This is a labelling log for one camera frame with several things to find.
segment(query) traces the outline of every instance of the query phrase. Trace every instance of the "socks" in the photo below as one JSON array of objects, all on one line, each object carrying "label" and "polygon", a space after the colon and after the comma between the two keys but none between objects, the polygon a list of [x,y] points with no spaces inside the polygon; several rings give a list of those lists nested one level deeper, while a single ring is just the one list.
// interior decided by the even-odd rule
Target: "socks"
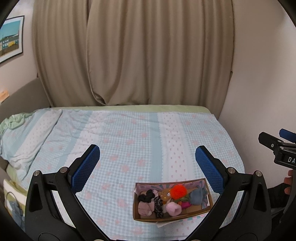
[{"label": "socks", "polygon": [[155,204],[155,214],[156,218],[162,218],[163,217],[163,201],[160,199],[160,196],[157,196],[154,198],[154,204]]},{"label": "socks", "polygon": [[150,216],[154,211],[154,201],[150,203],[147,202],[139,202],[138,205],[138,213],[143,216]]},{"label": "socks", "polygon": [[178,216],[182,212],[182,207],[175,202],[169,202],[166,205],[166,211],[172,217]]},{"label": "socks", "polygon": [[202,204],[202,188],[197,188],[190,193],[190,204],[191,205]]},{"label": "socks", "polygon": [[153,199],[155,197],[155,194],[153,193],[153,191],[151,189],[149,189],[145,194],[141,194],[138,196],[138,201],[140,202],[151,202],[151,199]]}]

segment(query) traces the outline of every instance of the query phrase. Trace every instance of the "blue cloth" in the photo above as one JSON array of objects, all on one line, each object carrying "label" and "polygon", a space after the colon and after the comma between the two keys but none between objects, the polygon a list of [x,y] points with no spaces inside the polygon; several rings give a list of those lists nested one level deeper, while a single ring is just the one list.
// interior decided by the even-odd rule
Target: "blue cloth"
[{"label": "blue cloth", "polygon": [[201,205],[202,204],[202,188],[197,188],[190,193],[190,204]]}]

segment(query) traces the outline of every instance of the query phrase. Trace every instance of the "fabric item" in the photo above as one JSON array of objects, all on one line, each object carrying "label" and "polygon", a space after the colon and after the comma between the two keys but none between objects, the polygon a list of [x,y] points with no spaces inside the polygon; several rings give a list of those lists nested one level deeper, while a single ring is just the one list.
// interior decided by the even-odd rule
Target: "fabric item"
[{"label": "fabric item", "polygon": [[25,205],[27,193],[20,192],[12,181],[4,179],[5,208],[18,226],[25,231]]},{"label": "fabric item", "polygon": [[25,118],[28,118],[32,114],[33,113],[21,113],[21,114],[12,115],[11,117],[6,118],[0,124],[0,138],[6,129],[13,130],[21,126],[22,124],[25,123]]},{"label": "fabric item", "polygon": [[[70,166],[90,144],[100,147],[100,161],[83,191],[76,196],[94,222],[113,240],[183,240],[197,227],[205,215],[160,228],[134,221],[131,215],[135,183],[205,177],[195,161],[197,146],[205,145],[226,167],[244,172],[229,135],[211,114],[62,110],[20,185],[27,190],[35,170],[51,173]],[[209,192],[215,203],[219,195],[210,187]],[[241,192],[237,195],[223,225],[231,222],[241,195]],[[66,212],[59,210],[70,225]]]},{"label": "fabric item", "polygon": [[8,164],[6,173],[14,183],[20,183],[20,180],[17,177],[17,171],[12,167],[12,165]]},{"label": "fabric item", "polygon": [[154,211],[156,218],[163,217],[163,201],[160,199],[160,196],[154,198]]},{"label": "fabric item", "polygon": [[150,216],[154,211],[154,201],[147,202],[139,202],[138,204],[138,213],[143,216]]},{"label": "fabric item", "polygon": [[93,1],[87,67],[104,105],[184,104],[219,116],[234,48],[231,0]]},{"label": "fabric item", "polygon": [[36,154],[62,114],[62,110],[37,110],[14,129],[6,129],[0,139],[1,157],[17,170],[22,180]]},{"label": "fabric item", "polygon": [[155,198],[155,194],[151,189],[149,189],[146,194],[141,194],[138,196],[138,201],[140,202],[151,202],[151,199]]},{"label": "fabric item", "polygon": [[179,202],[188,202],[188,201],[189,201],[189,194],[186,194],[184,197],[176,199],[174,202],[179,203]]},{"label": "fabric item", "polygon": [[169,202],[166,205],[166,211],[170,216],[175,217],[182,212],[182,207],[175,202]]},{"label": "fabric item", "polygon": [[170,196],[172,199],[180,199],[187,194],[187,189],[182,184],[177,184],[170,190]]},{"label": "fabric item", "polygon": [[152,192],[154,193],[154,197],[157,197],[159,195],[157,190],[153,190]]},{"label": "fabric item", "polygon": [[52,107],[97,105],[86,68],[87,0],[34,3],[32,44]]},{"label": "fabric item", "polygon": [[191,207],[192,205],[190,204],[190,202],[181,202],[181,208],[182,209],[186,209],[188,207]]},{"label": "fabric item", "polygon": [[192,205],[202,204],[202,189],[197,188],[190,193],[190,203]]}]

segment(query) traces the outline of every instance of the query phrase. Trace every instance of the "painting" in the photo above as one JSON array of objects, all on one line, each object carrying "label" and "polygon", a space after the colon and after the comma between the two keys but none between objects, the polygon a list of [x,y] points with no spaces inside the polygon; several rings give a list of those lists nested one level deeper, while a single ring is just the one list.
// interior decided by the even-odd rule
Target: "painting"
[{"label": "painting", "polygon": [[24,16],[7,19],[0,29],[0,63],[22,53]]}]

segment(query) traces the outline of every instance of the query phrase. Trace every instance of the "stuffed toy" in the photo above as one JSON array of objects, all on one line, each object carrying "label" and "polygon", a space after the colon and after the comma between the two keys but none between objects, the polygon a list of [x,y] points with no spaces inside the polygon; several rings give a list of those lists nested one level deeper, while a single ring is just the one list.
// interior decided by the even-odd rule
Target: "stuffed toy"
[{"label": "stuffed toy", "polygon": [[170,188],[166,188],[166,189],[163,189],[163,190],[159,193],[160,199],[163,200],[163,203],[164,203],[164,204],[166,204],[166,202],[167,202],[169,199],[171,199],[170,191],[171,191]]},{"label": "stuffed toy", "polygon": [[187,195],[187,189],[182,184],[177,184],[176,186],[172,187],[170,190],[170,197],[175,201],[181,199],[182,197],[185,197],[186,195]]}]

